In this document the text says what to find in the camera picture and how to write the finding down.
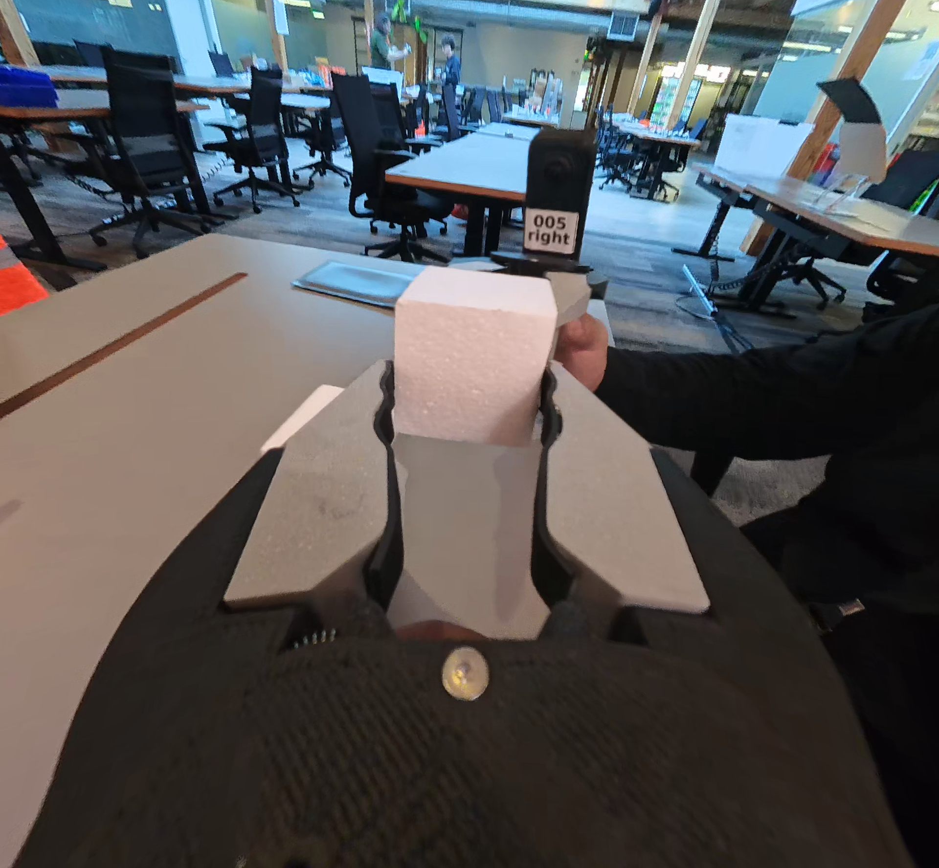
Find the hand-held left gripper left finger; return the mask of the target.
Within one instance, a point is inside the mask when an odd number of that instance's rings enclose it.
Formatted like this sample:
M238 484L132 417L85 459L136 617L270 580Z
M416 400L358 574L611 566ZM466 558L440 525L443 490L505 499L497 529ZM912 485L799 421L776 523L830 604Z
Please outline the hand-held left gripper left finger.
M393 362L290 437L224 595L228 608L390 605L404 566Z

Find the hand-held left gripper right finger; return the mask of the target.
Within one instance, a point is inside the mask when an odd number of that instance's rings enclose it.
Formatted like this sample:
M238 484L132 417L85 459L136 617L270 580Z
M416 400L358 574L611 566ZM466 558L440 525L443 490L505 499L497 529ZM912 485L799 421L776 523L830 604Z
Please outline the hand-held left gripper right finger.
M544 604L704 615L710 599L651 446L556 362L540 412L532 580Z

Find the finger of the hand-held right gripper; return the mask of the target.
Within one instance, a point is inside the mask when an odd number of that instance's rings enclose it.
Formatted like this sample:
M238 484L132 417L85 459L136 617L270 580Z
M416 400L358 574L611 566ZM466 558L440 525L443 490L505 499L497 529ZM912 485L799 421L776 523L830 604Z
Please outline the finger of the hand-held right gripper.
M587 313L592 296L587 275L551 274L550 286L557 307L556 327L563 327Z

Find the white hard foam cube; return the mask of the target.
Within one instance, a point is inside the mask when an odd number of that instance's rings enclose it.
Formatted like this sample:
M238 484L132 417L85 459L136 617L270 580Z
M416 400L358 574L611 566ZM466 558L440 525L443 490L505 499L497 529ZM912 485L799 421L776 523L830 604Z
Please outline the white hard foam cube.
M311 392L298 408L276 428L274 434L264 442L260 450L260 455L263 456L267 452L284 448L293 435L304 428L308 422L316 417L338 396L342 395L344 390L344 388L339 386L323 384Z
M557 316L546 278L425 268L394 309L395 431L528 444Z

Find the person's right forearm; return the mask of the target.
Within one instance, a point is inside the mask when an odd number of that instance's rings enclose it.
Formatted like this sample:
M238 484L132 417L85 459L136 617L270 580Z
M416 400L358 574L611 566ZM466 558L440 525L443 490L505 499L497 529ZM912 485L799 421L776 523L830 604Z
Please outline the person's right forearm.
M610 349L595 395L648 441L750 461L937 457L938 309L738 356Z

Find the person's right hand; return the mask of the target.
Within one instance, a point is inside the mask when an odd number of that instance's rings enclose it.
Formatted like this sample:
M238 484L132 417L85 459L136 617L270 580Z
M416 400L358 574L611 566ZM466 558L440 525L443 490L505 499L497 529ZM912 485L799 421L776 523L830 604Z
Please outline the person's right hand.
M559 328L554 360L595 392L604 379L607 350L608 332L603 322L584 313Z

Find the white power strip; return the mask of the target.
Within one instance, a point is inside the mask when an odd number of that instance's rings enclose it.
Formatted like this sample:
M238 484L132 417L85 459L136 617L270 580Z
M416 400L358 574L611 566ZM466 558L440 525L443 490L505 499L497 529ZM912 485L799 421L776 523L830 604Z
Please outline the white power strip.
M693 274L687 264L682 265L682 272L689 287L688 296L694 297L701 307L700 319L712 319L717 311L715 304L707 290L701 286L698 278Z

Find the grey flat pouch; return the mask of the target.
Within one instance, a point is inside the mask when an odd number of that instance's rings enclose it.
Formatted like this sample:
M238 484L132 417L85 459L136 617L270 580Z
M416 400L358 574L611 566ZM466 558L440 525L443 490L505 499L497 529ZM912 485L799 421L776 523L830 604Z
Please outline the grey flat pouch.
M295 289L392 311L421 269L404 273L327 261L296 278Z

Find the person's dark clothed body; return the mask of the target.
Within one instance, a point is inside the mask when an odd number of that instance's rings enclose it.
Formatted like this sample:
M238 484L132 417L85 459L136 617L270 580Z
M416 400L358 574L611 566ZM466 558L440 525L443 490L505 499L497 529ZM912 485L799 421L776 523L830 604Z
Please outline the person's dark clothed body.
M909 462L819 457L821 483L746 530L803 604L864 604L822 638L915 864L937 866L938 440Z

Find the clear acrylic stand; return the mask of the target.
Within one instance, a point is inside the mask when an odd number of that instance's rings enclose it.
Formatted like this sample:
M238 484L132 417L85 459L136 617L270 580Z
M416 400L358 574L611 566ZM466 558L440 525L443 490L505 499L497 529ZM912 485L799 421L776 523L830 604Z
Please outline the clear acrylic stand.
M869 185L871 180L865 175L842 173L832 177L808 206L815 212L834 212L845 201L859 198Z

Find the black office chair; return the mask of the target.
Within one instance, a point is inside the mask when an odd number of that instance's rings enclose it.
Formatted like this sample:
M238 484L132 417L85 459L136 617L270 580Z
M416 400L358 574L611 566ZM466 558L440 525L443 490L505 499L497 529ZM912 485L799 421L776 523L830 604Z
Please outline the black office chair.
M887 170L885 181L866 190L862 198L937 220L937 181L938 153L906 150ZM888 252L870 273L867 288L895 302L932 270L934 261L926 255Z

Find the orange traffic cone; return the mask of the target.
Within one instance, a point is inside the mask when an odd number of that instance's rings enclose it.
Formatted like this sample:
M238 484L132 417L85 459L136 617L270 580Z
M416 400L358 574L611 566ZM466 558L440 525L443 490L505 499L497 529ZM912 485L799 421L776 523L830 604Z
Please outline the orange traffic cone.
M1 237L1 316L21 310L49 296L40 281L26 268Z

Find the cluster of black office chairs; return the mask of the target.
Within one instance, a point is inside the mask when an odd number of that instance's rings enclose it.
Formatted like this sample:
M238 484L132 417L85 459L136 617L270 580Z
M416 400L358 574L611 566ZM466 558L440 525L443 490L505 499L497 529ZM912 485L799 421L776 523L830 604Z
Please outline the cluster of black office chairs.
M192 130L177 107L170 66L161 59L102 51L109 100L109 136L101 142L85 136L94 178L121 197L123 215L89 230L92 241L105 245L111 228L134 228L132 248L148 257L143 240L162 227L188 233L209 232L225 221L219 207L225 195L249 192L258 215L260 192L276 194L299 206L299 187L289 179L288 146L283 128L283 78L253 70L244 112L234 122L210 123L224 135L205 149L223 155L243 178L219 189L209 206L201 172L194 159Z

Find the blue bin stack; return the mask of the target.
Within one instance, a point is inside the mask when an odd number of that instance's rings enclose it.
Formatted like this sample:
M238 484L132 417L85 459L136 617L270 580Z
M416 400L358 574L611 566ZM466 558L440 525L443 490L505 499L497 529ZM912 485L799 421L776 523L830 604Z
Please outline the blue bin stack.
M2 64L0 102L4 109L55 110L59 99L50 76L23 67Z

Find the wooden support post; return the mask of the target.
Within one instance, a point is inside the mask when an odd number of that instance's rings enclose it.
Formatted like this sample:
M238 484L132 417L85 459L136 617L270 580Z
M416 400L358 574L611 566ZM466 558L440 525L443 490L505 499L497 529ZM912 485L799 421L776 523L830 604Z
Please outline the wooden support post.
M837 142L841 118L819 84L845 77L870 94L897 148L937 86L937 0L796 0L753 111L809 126L781 175L807 181Z

